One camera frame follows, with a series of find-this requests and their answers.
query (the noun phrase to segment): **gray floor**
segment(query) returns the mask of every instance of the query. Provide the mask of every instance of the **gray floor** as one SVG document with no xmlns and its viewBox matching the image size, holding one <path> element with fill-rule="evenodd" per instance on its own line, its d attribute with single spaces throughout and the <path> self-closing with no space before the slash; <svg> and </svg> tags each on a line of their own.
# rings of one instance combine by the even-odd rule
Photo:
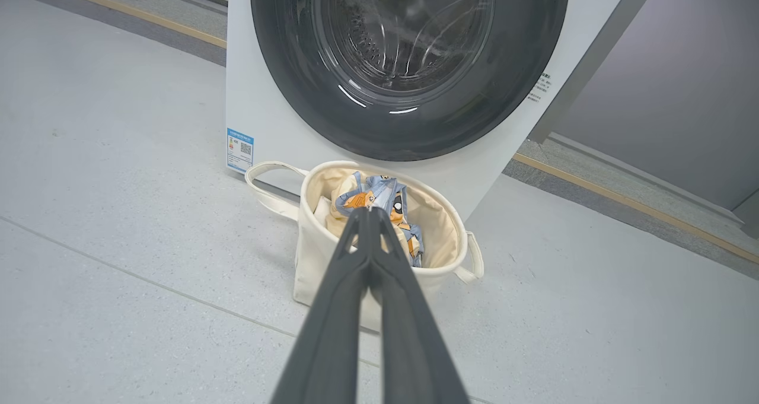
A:
<svg viewBox="0 0 759 404">
<path fill-rule="evenodd" d="M 689 225 L 713 234 L 713 236 L 724 239 L 730 242 L 730 244 L 752 253 L 752 255 L 759 255 L 759 241 L 746 236 L 740 229 L 740 223 L 730 220 L 730 218 L 724 217 L 724 215 L 718 215 L 705 207 L 699 206 L 699 204 L 681 198 L 667 189 L 638 179 L 638 177 L 634 177 L 607 163 L 602 163 L 602 161 L 591 158 L 577 150 L 572 150 L 557 142 L 547 140 L 544 144 L 525 141 L 518 152 L 544 164 L 548 164 L 548 166 L 558 168 L 561 171 L 638 201 L 659 212 L 678 218 L 678 220 L 682 220 Z M 544 177 L 539 171 L 523 172 L 522 174 L 524 176 L 513 177 L 523 180 L 523 182 L 524 180 L 528 180 L 532 174 L 537 174 L 537 177 Z M 567 194 L 566 197 L 569 199 L 573 198 L 571 194 Z M 653 229 L 649 231 L 656 234 L 656 231 Z"/>
<path fill-rule="evenodd" d="M 0 34 L 0 402 L 267 401 L 298 229 L 224 167 L 224 68 L 30 0 Z M 505 176 L 466 226 L 433 312 L 476 401 L 759 402 L 759 282 Z"/>
<path fill-rule="evenodd" d="M 561 196 L 561 198 L 567 199 L 567 201 L 578 203 L 595 212 L 608 215 L 608 217 L 615 218 L 615 220 L 634 226 L 642 231 L 653 234 L 653 236 L 664 239 L 664 241 L 693 251 L 697 255 L 708 257 L 724 266 L 728 266 L 730 269 L 759 280 L 759 264 L 737 256 L 699 236 L 695 236 L 695 234 L 662 222 L 658 218 L 651 217 L 648 214 L 632 209 L 629 206 L 613 201 L 574 183 L 567 182 L 559 177 L 547 174 L 531 166 L 526 166 L 526 164 L 516 160 L 510 161 L 503 173 L 520 180 L 520 182 L 528 183 L 540 190 Z"/>
</svg>

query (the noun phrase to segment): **canvas laundry basket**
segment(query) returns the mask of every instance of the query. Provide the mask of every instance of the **canvas laundry basket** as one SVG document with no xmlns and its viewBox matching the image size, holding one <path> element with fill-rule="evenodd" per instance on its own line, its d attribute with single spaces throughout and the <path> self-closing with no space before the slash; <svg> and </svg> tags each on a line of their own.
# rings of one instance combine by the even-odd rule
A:
<svg viewBox="0 0 759 404">
<path fill-rule="evenodd" d="M 263 190 L 254 183 L 254 179 L 261 174 L 279 169 L 290 170 L 304 177 L 300 206 Z M 315 207 L 321 196 L 330 198 L 331 191 L 355 171 L 362 171 L 366 175 L 398 177 L 398 181 L 406 185 L 406 217 L 409 223 L 421 226 L 425 242 L 423 266 L 428 266 L 412 267 L 412 271 L 428 302 L 433 301 L 447 275 L 452 272 L 466 283 L 482 277 L 482 253 L 474 234 L 464 229 L 461 217 L 447 199 L 419 180 L 353 161 L 332 161 L 320 164 L 311 171 L 284 163 L 255 164 L 245 173 L 245 182 L 253 188 L 255 196 L 263 206 L 298 222 L 293 294 L 296 301 L 308 305 L 314 301 L 339 239 L 317 220 Z M 461 266 L 467 252 L 471 253 L 472 271 Z M 371 293 L 366 293 L 361 302 L 361 326 L 379 331 L 381 314 L 380 305 Z"/>
</svg>

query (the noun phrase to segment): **wooden trim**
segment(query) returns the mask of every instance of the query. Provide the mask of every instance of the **wooden trim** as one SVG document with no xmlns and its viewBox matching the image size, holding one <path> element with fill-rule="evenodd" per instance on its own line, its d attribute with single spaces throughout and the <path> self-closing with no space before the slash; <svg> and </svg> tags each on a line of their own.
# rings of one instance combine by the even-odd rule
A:
<svg viewBox="0 0 759 404">
<path fill-rule="evenodd" d="M 580 177 L 561 171 L 558 168 L 548 166 L 548 164 L 543 164 L 540 161 L 521 155 L 519 153 L 515 154 L 512 159 L 514 159 L 515 161 L 520 161 L 520 163 L 526 164 L 527 166 L 531 166 L 532 168 L 539 169 L 540 171 L 543 171 L 547 174 L 556 176 L 559 179 L 567 180 L 567 182 L 576 184 L 579 187 L 590 190 L 591 192 L 598 193 L 601 196 L 605 196 L 606 198 L 612 199 L 612 201 L 616 201 L 632 209 L 636 209 L 637 211 L 648 214 L 651 217 L 656 218 L 657 220 L 661 220 L 664 223 L 675 226 L 676 228 L 683 229 L 686 232 L 690 232 L 691 234 L 694 234 L 697 237 L 705 239 L 706 241 L 711 242 L 712 244 L 722 248 L 723 250 L 728 250 L 730 253 L 733 253 L 733 255 L 743 257 L 746 260 L 750 260 L 754 263 L 759 264 L 759 256 L 752 255 L 752 253 L 749 253 L 748 251 L 743 250 L 742 248 L 737 247 L 734 244 L 730 244 L 730 242 L 727 242 L 724 239 L 721 239 L 720 237 L 713 236 L 713 234 L 710 234 L 707 231 L 701 230 L 693 225 L 690 225 L 689 223 L 683 222 L 683 220 L 680 220 L 679 218 L 674 218 L 672 217 L 672 215 L 665 214 L 657 209 L 653 209 L 645 204 L 639 203 L 638 201 L 635 201 L 634 199 L 627 198 L 626 196 L 620 195 L 619 193 L 613 192 L 612 190 L 608 190 L 607 188 L 600 187 L 595 183 L 588 182 L 585 179 L 580 179 Z"/>
<path fill-rule="evenodd" d="M 114 2 L 111 0 L 85 0 L 90 1 L 93 4 L 98 4 L 106 8 L 114 9 L 118 12 L 124 12 L 124 14 L 132 15 L 136 18 L 141 18 L 141 20 L 145 20 L 149 23 L 157 24 L 158 26 L 162 26 L 165 28 L 170 28 L 171 30 L 178 31 L 179 33 L 186 34 L 187 36 L 195 37 L 195 39 L 200 39 L 203 42 L 208 42 L 209 44 L 216 45 L 217 47 L 222 47 L 226 49 L 227 42 L 224 39 L 220 39 L 220 37 L 211 36 L 211 34 L 203 33 L 202 31 L 196 30 L 191 27 L 187 27 L 185 25 L 173 22 L 171 20 L 166 20 L 166 18 L 158 17 L 157 15 L 152 15 L 149 12 L 145 12 L 141 9 L 136 9 L 133 7 L 130 7 L 125 4 L 120 4 L 119 2 Z"/>
</svg>

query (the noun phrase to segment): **patterned fabric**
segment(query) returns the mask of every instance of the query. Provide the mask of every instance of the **patterned fabric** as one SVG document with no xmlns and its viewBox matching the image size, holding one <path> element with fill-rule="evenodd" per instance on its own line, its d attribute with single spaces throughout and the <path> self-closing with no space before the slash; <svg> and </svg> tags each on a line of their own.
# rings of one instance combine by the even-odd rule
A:
<svg viewBox="0 0 759 404">
<path fill-rule="evenodd" d="M 358 207 L 371 206 L 385 210 L 390 215 L 390 222 L 401 229 L 406 237 L 412 266 L 421 267 L 425 245 L 422 244 L 421 228 L 410 225 L 406 218 L 406 185 L 399 183 L 395 177 L 381 175 L 369 176 L 366 182 L 362 182 L 358 171 L 353 173 L 350 180 L 355 180 L 356 187 L 334 201 L 337 211 L 344 217 L 350 217 L 350 213 Z"/>
</svg>

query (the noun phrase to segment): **washing machine drum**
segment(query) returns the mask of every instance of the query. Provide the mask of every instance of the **washing machine drum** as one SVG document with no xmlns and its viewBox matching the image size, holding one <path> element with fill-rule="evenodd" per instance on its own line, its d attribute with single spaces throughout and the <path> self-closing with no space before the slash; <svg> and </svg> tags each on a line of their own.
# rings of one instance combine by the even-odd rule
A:
<svg viewBox="0 0 759 404">
<path fill-rule="evenodd" d="M 474 142 L 519 106 L 567 0 L 251 4 L 266 66 L 303 120 L 358 155 L 413 161 Z"/>
</svg>

